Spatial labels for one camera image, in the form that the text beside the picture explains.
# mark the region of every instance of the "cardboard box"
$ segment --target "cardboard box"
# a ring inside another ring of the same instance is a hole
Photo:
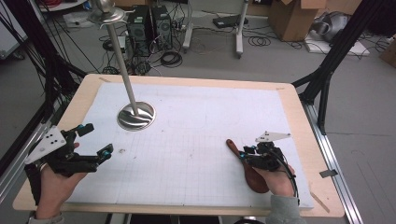
[[[327,0],[326,8],[320,9],[318,15],[320,16],[323,12],[339,11],[344,12],[348,15],[353,15],[356,8],[358,8],[361,0]]]
[[[114,0],[116,7],[124,10],[131,9],[133,5],[149,5],[151,6],[152,0]]]
[[[379,58],[393,67],[396,67],[396,40],[393,40],[393,42],[385,49],[385,51],[381,53]]]
[[[283,41],[303,41],[326,0],[274,0],[268,23]]]

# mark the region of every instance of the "computer tower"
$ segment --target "computer tower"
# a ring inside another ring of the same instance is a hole
[[[152,7],[151,14],[158,49],[171,49],[173,47],[172,23],[166,6]]]
[[[126,26],[134,55],[149,56],[149,45],[153,40],[149,6],[132,6]]]

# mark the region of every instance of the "sleeve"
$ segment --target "sleeve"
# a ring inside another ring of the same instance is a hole
[[[265,219],[266,224],[306,224],[301,218],[298,208],[298,199],[271,195],[272,212]]]
[[[64,224],[64,217],[62,215],[50,219],[35,219],[35,217],[30,217],[28,224]]]

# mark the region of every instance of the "black strap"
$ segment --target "black strap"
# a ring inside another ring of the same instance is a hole
[[[38,205],[41,197],[41,173],[40,168],[35,164],[27,164],[24,167],[24,171],[30,182],[30,188],[35,199],[35,205]]]

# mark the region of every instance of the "circular metal base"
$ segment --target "circular metal base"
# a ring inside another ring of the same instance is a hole
[[[111,8],[110,11],[106,13],[102,12],[99,9],[96,9],[88,17],[88,21],[99,24],[108,24],[116,21],[121,21],[124,16],[125,11],[117,7]]]
[[[123,107],[117,115],[117,122],[126,131],[140,131],[155,120],[155,109],[145,102],[136,102],[138,116],[134,115],[131,104]]]

